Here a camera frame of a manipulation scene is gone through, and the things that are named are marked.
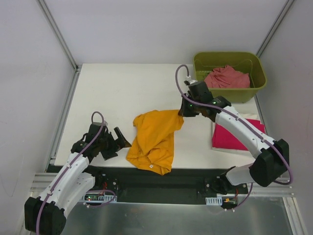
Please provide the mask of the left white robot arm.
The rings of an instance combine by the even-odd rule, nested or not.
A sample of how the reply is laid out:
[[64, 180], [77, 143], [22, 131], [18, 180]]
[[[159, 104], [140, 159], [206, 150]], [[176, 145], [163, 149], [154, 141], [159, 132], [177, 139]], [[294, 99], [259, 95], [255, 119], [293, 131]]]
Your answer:
[[102, 169], [90, 163], [98, 155], [104, 160], [116, 157], [118, 151], [131, 147], [118, 127], [115, 139], [106, 124], [93, 122], [80, 140], [75, 142], [70, 155], [56, 177], [36, 198], [24, 204], [25, 229], [38, 235], [59, 235], [67, 217], [86, 194], [94, 200], [109, 193], [109, 202], [116, 198], [116, 187], [106, 180]]

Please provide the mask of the orange t shirt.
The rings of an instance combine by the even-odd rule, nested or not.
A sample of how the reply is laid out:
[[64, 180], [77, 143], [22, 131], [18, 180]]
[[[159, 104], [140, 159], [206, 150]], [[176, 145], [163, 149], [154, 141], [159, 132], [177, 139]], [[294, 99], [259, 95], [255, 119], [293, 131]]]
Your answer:
[[133, 120], [136, 137], [126, 160], [141, 170], [165, 175], [172, 170], [175, 132], [184, 124], [178, 110], [153, 110]]

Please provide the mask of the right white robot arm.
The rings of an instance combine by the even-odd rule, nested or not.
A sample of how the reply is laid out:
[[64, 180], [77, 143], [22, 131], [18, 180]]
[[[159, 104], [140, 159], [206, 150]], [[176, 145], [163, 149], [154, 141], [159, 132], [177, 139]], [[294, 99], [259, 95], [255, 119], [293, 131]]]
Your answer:
[[182, 104], [179, 115], [195, 117], [199, 114], [209, 118], [239, 140], [254, 157], [254, 162], [243, 166], [233, 166], [216, 177], [211, 189], [226, 195], [238, 185], [257, 183], [267, 187], [278, 183], [277, 178], [283, 173], [291, 173], [289, 164], [289, 145], [280, 139], [267, 136], [242, 117], [232, 104], [222, 96], [213, 97], [203, 81], [184, 81], [188, 87], [181, 93]]

